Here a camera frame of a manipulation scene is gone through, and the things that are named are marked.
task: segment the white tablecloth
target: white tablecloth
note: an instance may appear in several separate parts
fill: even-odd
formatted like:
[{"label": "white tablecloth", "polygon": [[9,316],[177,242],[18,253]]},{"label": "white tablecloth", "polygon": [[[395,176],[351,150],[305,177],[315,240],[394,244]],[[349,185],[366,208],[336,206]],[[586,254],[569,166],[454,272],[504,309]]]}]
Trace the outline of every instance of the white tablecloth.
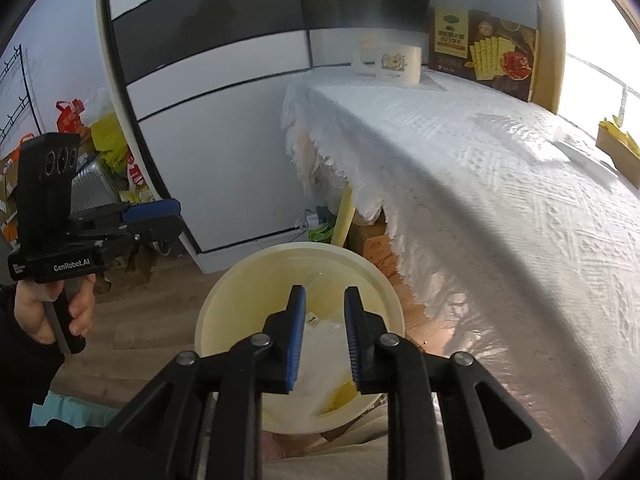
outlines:
[{"label": "white tablecloth", "polygon": [[400,88],[350,68],[289,85],[287,150],[308,192],[346,176],[382,206],[399,272],[446,351],[482,362],[596,478],[640,417],[640,202],[551,140],[585,134],[546,110],[425,71]]}]

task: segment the silver suitcase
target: silver suitcase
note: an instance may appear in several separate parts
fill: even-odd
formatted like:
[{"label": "silver suitcase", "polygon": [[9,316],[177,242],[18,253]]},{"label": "silver suitcase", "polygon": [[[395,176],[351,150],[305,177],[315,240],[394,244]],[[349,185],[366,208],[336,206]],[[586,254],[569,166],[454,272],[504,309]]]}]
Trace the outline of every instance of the silver suitcase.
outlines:
[{"label": "silver suitcase", "polygon": [[113,174],[107,164],[96,157],[87,163],[71,183],[71,212],[120,202],[126,181]]}]

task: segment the camera lens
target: camera lens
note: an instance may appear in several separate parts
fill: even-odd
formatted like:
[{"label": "camera lens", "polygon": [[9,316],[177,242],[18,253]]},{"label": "camera lens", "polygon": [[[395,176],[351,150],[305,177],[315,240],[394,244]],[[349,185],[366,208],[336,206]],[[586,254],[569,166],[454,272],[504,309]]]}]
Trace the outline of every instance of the camera lens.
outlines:
[{"label": "camera lens", "polygon": [[71,150],[69,154],[69,167],[75,169],[76,168],[76,156],[78,155],[78,150],[75,148]]},{"label": "camera lens", "polygon": [[63,173],[66,170],[66,160],[68,159],[69,152],[66,148],[62,148],[58,152],[58,173]]},{"label": "camera lens", "polygon": [[44,159],[44,172],[47,176],[53,173],[53,168],[56,165],[56,155],[53,152],[47,153],[46,158]]}]

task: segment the metal bolt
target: metal bolt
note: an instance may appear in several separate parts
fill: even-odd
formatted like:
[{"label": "metal bolt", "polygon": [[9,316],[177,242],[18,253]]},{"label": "metal bolt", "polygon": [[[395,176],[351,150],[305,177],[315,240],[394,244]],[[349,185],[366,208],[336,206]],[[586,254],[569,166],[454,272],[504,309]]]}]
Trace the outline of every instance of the metal bolt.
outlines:
[{"label": "metal bolt", "polygon": [[196,354],[196,352],[187,350],[184,352],[180,352],[176,356],[175,362],[177,362],[179,365],[182,365],[182,366],[191,366],[192,364],[194,364],[194,362],[196,362],[197,358],[198,358],[198,354]]},{"label": "metal bolt", "polygon": [[453,354],[453,360],[460,366],[469,366],[474,361],[474,357],[467,352],[456,352]]},{"label": "metal bolt", "polygon": [[380,344],[384,346],[396,346],[400,343],[400,338],[396,334],[387,332],[380,336]]},{"label": "metal bolt", "polygon": [[262,332],[251,336],[251,344],[254,346],[267,346],[271,342],[271,338]]}]

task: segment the teal cloth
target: teal cloth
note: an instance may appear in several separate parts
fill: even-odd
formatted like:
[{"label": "teal cloth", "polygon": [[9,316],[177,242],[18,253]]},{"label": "teal cloth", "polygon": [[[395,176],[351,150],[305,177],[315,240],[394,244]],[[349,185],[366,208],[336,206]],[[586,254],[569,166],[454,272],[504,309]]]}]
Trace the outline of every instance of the teal cloth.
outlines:
[{"label": "teal cloth", "polygon": [[49,392],[42,406],[33,405],[30,425],[46,426],[50,420],[56,418],[74,428],[84,428],[85,426],[104,428],[118,411],[115,408],[101,406],[94,402]]}]

